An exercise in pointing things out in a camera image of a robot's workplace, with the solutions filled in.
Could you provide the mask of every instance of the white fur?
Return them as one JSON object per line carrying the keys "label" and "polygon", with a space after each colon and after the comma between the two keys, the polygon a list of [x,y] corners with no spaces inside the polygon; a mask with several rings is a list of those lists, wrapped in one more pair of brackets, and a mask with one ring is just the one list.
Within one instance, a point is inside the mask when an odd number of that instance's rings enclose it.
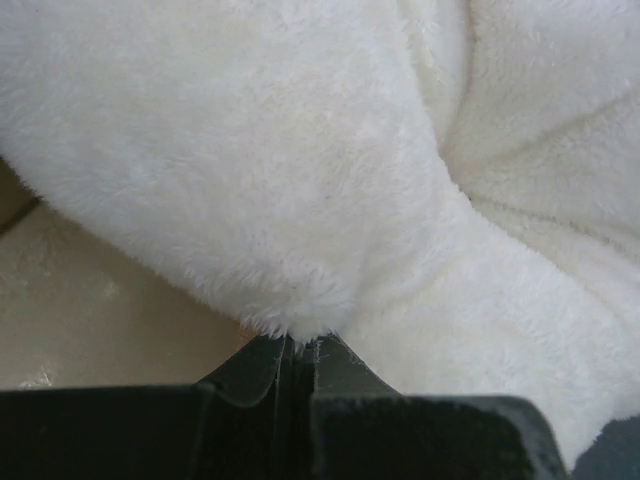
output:
{"label": "white fur", "polygon": [[572,468],[640,411],[639,45],[636,0],[4,0],[0,153],[213,308],[531,399]]}

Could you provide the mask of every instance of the fluffy white fabric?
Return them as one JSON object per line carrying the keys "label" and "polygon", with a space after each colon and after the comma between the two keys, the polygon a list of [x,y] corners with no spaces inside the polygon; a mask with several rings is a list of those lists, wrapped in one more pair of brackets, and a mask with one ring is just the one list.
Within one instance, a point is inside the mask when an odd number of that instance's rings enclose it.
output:
{"label": "fluffy white fabric", "polygon": [[639,45],[637,0],[3,0],[0,153],[263,331],[529,398],[572,468],[640,411]]}

